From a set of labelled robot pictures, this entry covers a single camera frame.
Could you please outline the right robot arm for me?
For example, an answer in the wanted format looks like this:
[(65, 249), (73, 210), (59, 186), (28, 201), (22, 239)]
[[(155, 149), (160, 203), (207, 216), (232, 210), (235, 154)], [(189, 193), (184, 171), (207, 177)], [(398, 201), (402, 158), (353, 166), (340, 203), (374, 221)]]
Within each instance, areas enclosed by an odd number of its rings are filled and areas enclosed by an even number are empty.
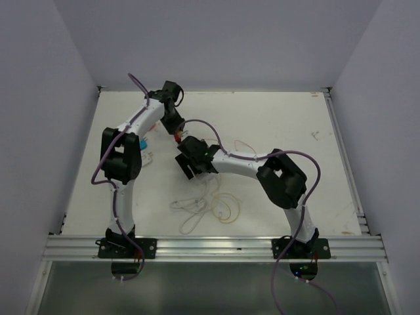
[(194, 136), (176, 136), (175, 141), (180, 152), (175, 160), (188, 179), (203, 173), (229, 173), (258, 180), (268, 199), (285, 212), (295, 237), (293, 252), (305, 258), (315, 251), (319, 231), (304, 206), (307, 176), (287, 154), (274, 149), (268, 157), (239, 156)]

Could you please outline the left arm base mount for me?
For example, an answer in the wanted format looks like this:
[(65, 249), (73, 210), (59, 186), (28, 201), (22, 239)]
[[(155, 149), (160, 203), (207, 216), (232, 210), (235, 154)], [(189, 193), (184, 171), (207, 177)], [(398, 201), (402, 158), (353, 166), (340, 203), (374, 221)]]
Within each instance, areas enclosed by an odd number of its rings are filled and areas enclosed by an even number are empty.
[(141, 254), (138, 249), (127, 240), (125, 245), (115, 245), (102, 238), (96, 240), (99, 246), (98, 258), (100, 259), (155, 259), (158, 248), (158, 240), (155, 238), (136, 238), (135, 243), (143, 250)]

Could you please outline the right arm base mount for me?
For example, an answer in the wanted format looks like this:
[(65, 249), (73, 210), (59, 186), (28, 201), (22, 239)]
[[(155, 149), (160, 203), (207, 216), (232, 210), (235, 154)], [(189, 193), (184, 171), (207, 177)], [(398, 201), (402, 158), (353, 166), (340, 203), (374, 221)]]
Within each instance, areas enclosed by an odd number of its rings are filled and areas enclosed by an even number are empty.
[(331, 251), (326, 238), (314, 236), (308, 243), (295, 240), (289, 247), (291, 236), (271, 239), (274, 259), (330, 259)]

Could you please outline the blue plug adapter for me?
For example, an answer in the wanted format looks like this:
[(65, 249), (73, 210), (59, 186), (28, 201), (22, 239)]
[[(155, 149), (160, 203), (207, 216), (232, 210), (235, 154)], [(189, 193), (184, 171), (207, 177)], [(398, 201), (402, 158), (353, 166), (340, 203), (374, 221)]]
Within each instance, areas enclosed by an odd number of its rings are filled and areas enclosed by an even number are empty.
[(142, 139), (140, 141), (140, 150), (145, 150), (148, 147), (147, 141), (145, 139)]

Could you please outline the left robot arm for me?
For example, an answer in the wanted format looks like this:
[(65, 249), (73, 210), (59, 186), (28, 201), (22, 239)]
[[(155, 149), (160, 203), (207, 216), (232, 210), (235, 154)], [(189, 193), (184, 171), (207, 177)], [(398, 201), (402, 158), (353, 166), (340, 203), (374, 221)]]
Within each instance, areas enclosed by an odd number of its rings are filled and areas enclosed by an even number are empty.
[(180, 85), (166, 81), (156, 91), (146, 91), (144, 85), (133, 79), (145, 93), (144, 104), (139, 112), (117, 128), (102, 132), (100, 162), (91, 179), (92, 184), (100, 170), (104, 180), (99, 183), (111, 185), (112, 214), (105, 239), (113, 245), (119, 256), (127, 258), (135, 253), (135, 222), (133, 219), (133, 188), (142, 168), (140, 140), (160, 121), (170, 135), (180, 130), (184, 118), (177, 112), (183, 101), (184, 91)]

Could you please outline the white plug adapter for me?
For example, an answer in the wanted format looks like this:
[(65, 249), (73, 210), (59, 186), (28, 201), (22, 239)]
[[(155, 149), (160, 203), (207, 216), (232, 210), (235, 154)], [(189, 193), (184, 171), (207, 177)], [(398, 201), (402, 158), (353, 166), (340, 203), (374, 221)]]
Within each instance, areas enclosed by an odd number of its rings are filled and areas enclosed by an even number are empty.
[(145, 167), (153, 162), (153, 153), (149, 151), (141, 151), (142, 166)]

